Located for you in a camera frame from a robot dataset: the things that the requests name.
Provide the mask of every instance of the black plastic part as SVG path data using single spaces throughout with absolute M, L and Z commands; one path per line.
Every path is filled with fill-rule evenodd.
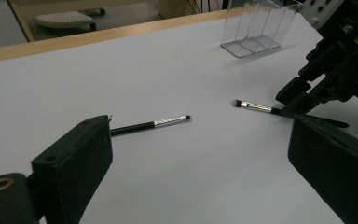
M 297 115 L 288 157 L 344 223 L 358 223 L 358 139 Z
M 331 100 L 346 102 L 353 95 L 358 97 L 358 53 L 343 60 L 310 91 L 310 95 L 322 104 Z
M 330 43 L 328 46 L 328 41 L 323 40 L 317 44 L 316 49 L 310 54 L 313 54 L 313 56 L 307 55 L 310 59 L 298 73 L 302 79 L 307 81 L 314 81 L 322 74 L 336 68 L 346 56 L 346 52 L 336 43 Z
M 289 118 L 293 118 L 296 114 L 307 114 L 318 104 L 317 100 L 310 97 L 306 92 L 302 92 L 290 101 L 281 110 L 281 113 Z
M 310 89 L 310 84 L 300 79 L 299 77 L 293 78 L 283 89 L 281 89 L 275 97 L 275 100 L 286 105 L 293 100 L 300 93 Z
M 40 220 L 45 215 L 45 202 L 43 201 L 44 198 L 42 188 L 37 185 L 36 180 L 34 179 L 34 174 L 30 174 L 27 177 L 27 186 L 33 201 L 34 213 L 37 220 Z
M 285 116 L 283 113 L 281 113 L 281 111 L 282 111 L 281 109 L 272 107 L 270 113 L 273 115 Z M 350 127 L 350 125 L 348 123 L 338 121 L 338 120 L 324 119 L 324 118 L 314 117 L 314 116 L 310 116 L 310 115 L 305 115 L 305 116 L 323 120 L 324 122 L 329 123 L 329 124 L 336 126 L 338 128 L 349 128 Z
M 32 161 L 48 223 L 78 223 L 112 163 L 109 119 L 87 119 Z
M 38 220 L 25 176 L 0 175 L 0 224 L 35 224 Z

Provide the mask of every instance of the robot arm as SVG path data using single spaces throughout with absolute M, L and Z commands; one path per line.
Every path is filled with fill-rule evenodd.
M 307 55 L 309 62 L 299 77 L 276 96 L 285 105 L 282 113 L 291 118 L 320 103 L 358 97 L 358 0 L 307 0 L 299 12 L 323 40 Z M 323 74 L 325 78 L 311 89 L 309 82 Z

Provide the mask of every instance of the metal screw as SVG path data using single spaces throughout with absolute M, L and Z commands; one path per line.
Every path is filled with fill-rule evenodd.
M 313 26 L 318 24 L 318 22 L 319 22 L 319 18 L 317 18 L 317 17 L 314 17 L 314 18 L 310 19 L 310 23 Z
M 345 32 L 345 33 L 347 33 L 347 34 L 350 34 L 350 33 L 352 33 L 353 32 L 353 26 L 351 26 L 351 25 L 346 25 L 346 26 L 344 26 L 343 28 L 342 28 L 342 30 Z

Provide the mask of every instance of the brush handle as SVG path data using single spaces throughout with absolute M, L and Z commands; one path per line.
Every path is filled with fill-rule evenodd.
M 257 111 L 261 111 L 261 112 L 270 113 L 273 115 L 279 115 L 279 116 L 286 117 L 284 114 L 281 113 L 281 110 L 278 108 L 274 108 L 274 107 L 270 107 L 270 106 L 266 106 L 266 105 L 257 105 L 254 103 L 250 103 L 250 102 L 246 102 L 246 101 L 238 101 L 238 100 L 235 103 L 236 103 L 235 104 L 236 107 L 253 109 L 253 110 L 257 110 Z M 347 124 L 345 122 L 341 122 L 341 121 L 337 121 L 337 120 L 333 120 L 333 119 L 322 119 L 322 118 L 318 118 L 318 117 L 314 117 L 314 116 L 310 116 L 310 115 L 305 115 L 305 116 L 307 116 L 309 118 L 322 120 L 322 121 L 329 123 L 331 125 L 334 125 L 338 128 L 348 128 L 350 126 L 349 124 Z
M 148 129 L 154 129 L 155 123 L 154 122 L 147 122 L 142 124 L 135 124 L 128 127 L 122 127 L 122 128 L 116 128 L 110 130 L 110 136 L 117 136 L 125 133 L 134 133 L 134 132 L 140 132 Z

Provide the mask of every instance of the white table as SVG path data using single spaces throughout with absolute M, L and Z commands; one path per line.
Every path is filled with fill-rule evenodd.
M 30 162 L 78 122 L 111 128 L 191 115 L 113 139 L 113 164 L 81 223 L 341 223 L 287 160 L 290 119 L 230 105 L 274 98 L 320 39 L 296 17 L 282 48 L 237 59 L 224 20 L 0 62 L 0 175 Z M 358 99 L 311 113 L 348 122 Z

